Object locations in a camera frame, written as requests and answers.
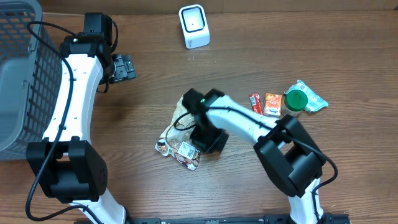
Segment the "beige snack bag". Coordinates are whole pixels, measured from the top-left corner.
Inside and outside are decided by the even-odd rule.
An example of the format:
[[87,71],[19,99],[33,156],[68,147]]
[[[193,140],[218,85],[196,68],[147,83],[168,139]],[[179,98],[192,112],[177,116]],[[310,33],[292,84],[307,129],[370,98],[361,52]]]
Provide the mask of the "beige snack bag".
[[183,97],[177,102],[170,125],[160,135],[154,148],[163,156],[172,156],[188,170],[195,171],[200,162],[201,152],[190,140],[193,128],[185,130],[195,124],[193,116],[187,114],[174,124],[179,117],[188,112],[182,105],[182,100]]

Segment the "red stick packet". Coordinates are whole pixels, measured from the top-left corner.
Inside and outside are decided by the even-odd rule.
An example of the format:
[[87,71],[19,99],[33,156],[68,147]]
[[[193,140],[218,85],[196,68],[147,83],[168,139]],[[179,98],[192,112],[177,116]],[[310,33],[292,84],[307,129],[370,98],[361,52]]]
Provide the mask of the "red stick packet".
[[249,95],[249,100],[251,102],[253,112],[263,114],[260,95],[258,93],[253,93]]

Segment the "orange small carton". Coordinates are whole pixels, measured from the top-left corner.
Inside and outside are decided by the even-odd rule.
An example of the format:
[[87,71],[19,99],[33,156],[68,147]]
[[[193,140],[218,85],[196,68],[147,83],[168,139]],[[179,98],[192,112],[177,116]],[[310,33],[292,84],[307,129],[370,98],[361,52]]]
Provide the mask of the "orange small carton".
[[263,114],[265,116],[279,117],[281,115],[281,101],[281,95],[266,93]]

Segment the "green lid jar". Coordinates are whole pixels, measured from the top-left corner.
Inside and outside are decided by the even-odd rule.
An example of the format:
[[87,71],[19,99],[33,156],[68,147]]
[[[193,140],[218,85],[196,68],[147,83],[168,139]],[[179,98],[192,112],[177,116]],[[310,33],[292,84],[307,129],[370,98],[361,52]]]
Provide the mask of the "green lid jar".
[[281,106],[282,115],[298,116],[308,103],[307,95],[301,90],[292,90],[285,94]]

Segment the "teal snack packet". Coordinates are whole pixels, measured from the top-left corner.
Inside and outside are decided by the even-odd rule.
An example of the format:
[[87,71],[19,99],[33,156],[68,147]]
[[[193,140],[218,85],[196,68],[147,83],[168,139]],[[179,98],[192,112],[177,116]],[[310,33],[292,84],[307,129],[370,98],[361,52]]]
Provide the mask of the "teal snack packet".
[[304,92],[308,98],[307,105],[305,106],[304,110],[309,113],[314,113],[320,111],[323,108],[329,106],[328,102],[317,95],[307,84],[304,83],[302,80],[297,80],[297,83],[292,85],[287,91],[285,91],[285,95],[290,93],[293,90],[300,90]]

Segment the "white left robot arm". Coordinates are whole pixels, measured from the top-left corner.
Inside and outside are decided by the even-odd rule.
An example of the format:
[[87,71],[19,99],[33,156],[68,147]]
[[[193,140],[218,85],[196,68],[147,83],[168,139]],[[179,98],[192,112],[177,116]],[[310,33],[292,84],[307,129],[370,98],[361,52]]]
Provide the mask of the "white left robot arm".
[[101,12],[85,14],[79,33],[68,31],[56,55],[62,79],[42,139],[30,142],[27,161],[35,174],[32,190],[80,210],[90,223],[131,223],[128,210],[108,190],[108,169],[91,144],[90,127],[100,85],[136,77],[132,59],[116,53],[118,27]]

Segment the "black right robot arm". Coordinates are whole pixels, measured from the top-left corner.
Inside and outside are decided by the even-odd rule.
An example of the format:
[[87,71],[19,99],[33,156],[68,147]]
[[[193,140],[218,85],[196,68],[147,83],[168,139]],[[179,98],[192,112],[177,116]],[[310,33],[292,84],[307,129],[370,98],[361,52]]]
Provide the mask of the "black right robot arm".
[[299,120],[255,113],[216,89],[190,89],[182,105],[193,116],[190,139],[202,152],[221,152],[233,133],[251,144],[268,178],[290,203],[292,223],[323,223],[317,187],[325,156]]

